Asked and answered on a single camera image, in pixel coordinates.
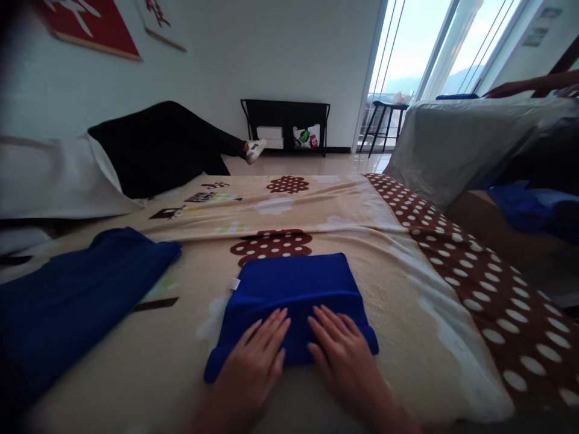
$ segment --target sliding glass door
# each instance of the sliding glass door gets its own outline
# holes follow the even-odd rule
[[[412,104],[438,95],[470,93],[514,12],[526,0],[388,0],[372,79],[361,113],[357,150],[372,116],[373,101]],[[396,137],[399,112],[390,130]],[[370,126],[370,148],[380,116]],[[379,137],[375,150],[391,151],[396,139]]]

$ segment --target mountain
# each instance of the mountain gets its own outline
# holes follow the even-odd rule
[[[481,73],[483,68],[484,68],[483,64],[478,65],[478,70],[476,70],[477,65],[472,66],[469,77],[464,82],[463,88],[461,90],[463,93],[466,92],[464,87],[469,82],[469,79],[472,76],[473,72],[476,70],[476,74],[478,75]],[[448,79],[446,80],[445,86],[442,88],[441,95],[453,95],[455,93],[458,93],[458,88],[461,86],[464,77],[466,77],[468,71],[469,69],[465,68],[455,72],[454,74],[449,75]],[[420,85],[420,79],[421,77],[404,77],[398,78],[396,80],[388,80],[386,83],[386,87],[382,91],[382,93],[396,93],[396,92],[402,92],[406,94],[410,94],[412,92],[416,93],[416,91],[418,90],[418,86]],[[476,83],[475,80],[472,80],[470,82],[469,89],[472,89],[475,83]]]

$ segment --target beige blanket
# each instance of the beige blanket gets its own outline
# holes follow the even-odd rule
[[[198,177],[142,211],[39,246],[30,263],[1,278],[126,226],[154,241],[179,241],[183,254],[144,310],[128,315],[38,402],[31,421],[45,432],[183,430],[203,394],[207,356],[240,267],[339,252],[378,337],[384,379],[421,422],[503,420],[579,402],[577,326],[494,252],[384,175]],[[167,299],[167,307],[152,303]],[[314,366],[284,372],[256,428],[357,430]]]

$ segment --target black pants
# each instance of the black pants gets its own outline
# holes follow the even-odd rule
[[[165,101],[90,127],[115,168],[124,194],[148,198],[182,186],[202,172],[229,175],[221,155],[245,158],[245,141],[182,105]]]

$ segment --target white pillow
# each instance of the white pillow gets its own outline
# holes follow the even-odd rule
[[[47,142],[0,136],[1,219],[82,219],[142,208],[122,194],[107,154],[88,134]]]
[[[36,226],[0,229],[0,256],[20,252],[50,240],[50,236]]]

